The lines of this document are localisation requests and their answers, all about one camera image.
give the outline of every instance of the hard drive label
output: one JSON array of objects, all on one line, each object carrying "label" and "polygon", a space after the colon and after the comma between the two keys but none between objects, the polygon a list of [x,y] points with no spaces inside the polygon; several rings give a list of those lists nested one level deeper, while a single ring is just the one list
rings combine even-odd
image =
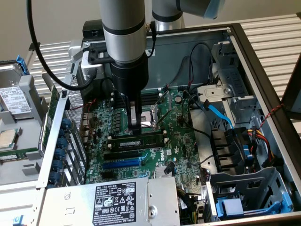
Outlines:
[{"label": "hard drive label", "polygon": [[6,108],[12,114],[29,113],[30,108],[20,87],[8,87],[0,89],[0,96]]},{"label": "hard drive label", "polygon": [[136,182],[97,186],[93,225],[136,222]]}]

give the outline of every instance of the screw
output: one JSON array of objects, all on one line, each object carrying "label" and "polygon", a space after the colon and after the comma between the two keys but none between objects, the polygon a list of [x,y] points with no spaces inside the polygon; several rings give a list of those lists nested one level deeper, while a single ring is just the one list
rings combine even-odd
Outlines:
[{"label": "screw", "polygon": [[229,89],[229,88],[225,88],[224,89],[224,93],[227,95],[227,94],[230,94],[232,91],[231,91],[231,89]]}]

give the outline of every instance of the black cable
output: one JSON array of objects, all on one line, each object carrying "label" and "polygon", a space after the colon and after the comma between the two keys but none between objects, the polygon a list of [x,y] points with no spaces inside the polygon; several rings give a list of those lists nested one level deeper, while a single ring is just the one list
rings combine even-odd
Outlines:
[{"label": "black cable", "polygon": [[84,85],[82,86],[71,86],[71,85],[68,85],[64,82],[62,82],[59,78],[57,78],[53,72],[50,70],[50,68],[48,67],[41,51],[40,51],[40,48],[39,48],[39,44],[38,44],[38,41],[37,41],[37,37],[36,37],[36,34],[35,34],[35,30],[34,30],[34,26],[33,26],[33,19],[32,19],[32,1],[31,0],[27,0],[26,1],[27,3],[27,7],[26,7],[26,10],[27,10],[27,20],[28,20],[28,27],[29,27],[29,32],[30,32],[30,36],[32,38],[32,43],[34,45],[34,48],[36,50],[36,53],[37,53],[37,56],[43,66],[43,68],[45,69],[45,71],[49,74],[49,76],[55,81],[57,82],[57,84],[59,84],[60,86],[62,86],[63,88],[65,89],[68,89],[68,90],[84,90],[85,88],[87,88],[93,81],[94,78],[96,78],[96,74],[92,76],[92,78],[90,78]]},{"label": "black cable", "polygon": [[190,161],[188,161],[188,162],[189,162],[192,166],[200,166],[201,164],[203,164],[204,162],[206,162],[208,159],[210,159],[210,158],[212,158],[212,157],[214,157],[213,154],[210,155],[210,156],[208,156],[208,157],[205,158],[203,161],[198,162],[198,163],[193,163],[193,162],[190,162]]},{"label": "black cable", "polygon": [[192,53],[194,51],[194,49],[198,46],[198,45],[204,45],[207,47],[207,49],[209,50],[209,53],[210,53],[210,65],[213,64],[213,56],[212,56],[212,53],[211,53],[211,49],[209,47],[209,45],[205,42],[199,42],[197,44],[194,45],[194,47],[192,48],[191,52],[190,52],[190,64],[189,64],[189,71],[188,71],[188,76],[189,76],[189,82],[190,84],[192,83],[193,79],[194,79],[194,73],[192,73],[192,81],[191,81],[191,66],[192,66]]},{"label": "black cable", "polygon": [[150,53],[149,56],[147,56],[147,58],[150,58],[153,55],[153,53],[155,51],[155,45],[156,45],[156,40],[153,41],[152,48],[151,48],[151,53]]},{"label": "black cable", "polygon": [[100,89],[103,89],[103,82],[106,80],[110,80],[113,83],[113,79],[110,77],[104,77],[101,81],[100,81]]},{"label": "black cable", "polygon": [[201,133],[201,134],[204,134],[206,137],[208,137],[209,139],[211,139],[211,136],[210,136],[209,134],[207,134],[207,133],[205,133],[205,132],[203,132],[203,131],[201,131],[201,130],[198,130],[198,129],[193,128],[192,126],[190,126],[190,125],[186,122],[185,117],[184,117],[184,111],[183,111],[183,107],[184,107],[184,102],[185,102],[185,100],[186,100],[186,99],[184,99],[183,102],[182,102],[182,116],[183,116],[183,121],[184,121],[185,125],[186,125],[189,129],[192,129],[193,131],[196,131],[196,132],[199,132],[199,133]]},{"label": "black cable", "polygon": [[205,86],[205,85],[208,85],[209,84],[209,81],[208,82],[206,82],[206,83],[203,83],[203,84],[200,84],[200,85],[198,85],[198,86],[195,86],[195,87],[193,87],[191,90],[190,90],[190,94],[192,93],[192,91],[194,90],[194,89],[197,89],[197,88],[199,88],[199,87],[201,87],[201,86]]},{"label": "black cable", "polygon": [[156,45],[156,40],[157,40],[157,33],[156,33],[156,23],[155,21],[152,21],[150,23],[150,29],[151,29],[151,36],[152,36],[152,48],[151,48],[151,53],[147,58],[150,58],[154,51],[155,51],[155,45]]},{"label": "black cable", "polygon": [[174,83],[174,81],[179,77],[179,75],[180,75],[180,72],[181,72],[181,70],[182,70],[182,68],[183,68],[183,65],[184,65],[184,63],[185,63],[185,59],[187,59],[189,56],[184,56],[183,57],[183,59],[182,59],[182,61],[181,61],[181,65],[180,65],[180,67],[179,67],[179,70],[178,70],[178,72],[177,72],[177,74],[174,76],[174,78],[167,84],[168,86],[171,86],[171,84],[173,84]]}]

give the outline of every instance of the green circuit board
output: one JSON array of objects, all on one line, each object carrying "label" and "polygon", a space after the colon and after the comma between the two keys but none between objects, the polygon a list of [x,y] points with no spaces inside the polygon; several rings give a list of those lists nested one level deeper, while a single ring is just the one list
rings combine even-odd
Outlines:
[{"label": "green circuit board", "polygon": [[[120,131],[116,135],[128,135],[129,132],[127,130],[127,114],[125,109],[114,110],[108,102],[99,103],[92,112],[94,115],[97,115],[98,121],[101,121],[101,123],[95,122],[94,129],[101,129],[102,135],[97,138],[96,145],[93,144],[92,138],[88,140],[86,152],[89,162],[86,184],[130,178],[157,178],[160,172],[163,172],[166,165],[173,161],[175,163],[174,176],[177,186],[184,188],[187,192],[200,193],[201,183],[196,185],[196,176],[200,175],[200,168],[190,165],[187,160],[187,155],[189,154],[191,162],[199,162],[198,152],[193,147],[195,135],[193,130],[185,127],[185,124],[180,125],[178,123],[177,117],[182,115],[182,104],[175,102],[174,98],[176,96],[182,97],[182,92],[176,89],[171,90],[168,95],[165,95],[161,103],[158,104],[161,117],[171,108],[168,115],[159,123],[159,128],[143,129],[143,133],[161,131],[162,129],[166,130],[168,142],[164,147],[139,150],[141,156],[146,157],[142,161],[142,165],[137,167],[103,169],[102,164],[110,162],[103,160],[103,155],[111,153],[108,148],[108,136],[109,131],[114,131],[116,115],[120,121]],[[143,111],[149,111],[149,109],[150,106],[143,107]],[[184,115],[186,116],[186,121],[188,121],[187,103],[184,104],[184,109],[186,109]],[[113,172],[114,178],[102,178],[101,174],[107,171]]]}]

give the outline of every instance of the motherboard chip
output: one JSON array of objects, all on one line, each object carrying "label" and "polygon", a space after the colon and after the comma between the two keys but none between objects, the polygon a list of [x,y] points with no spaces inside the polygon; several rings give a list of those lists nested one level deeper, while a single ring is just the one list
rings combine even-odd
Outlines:
[{"label": "motherboard chip", "polygon": [[171,149],[166,150],[166,155],[171,155]]}]

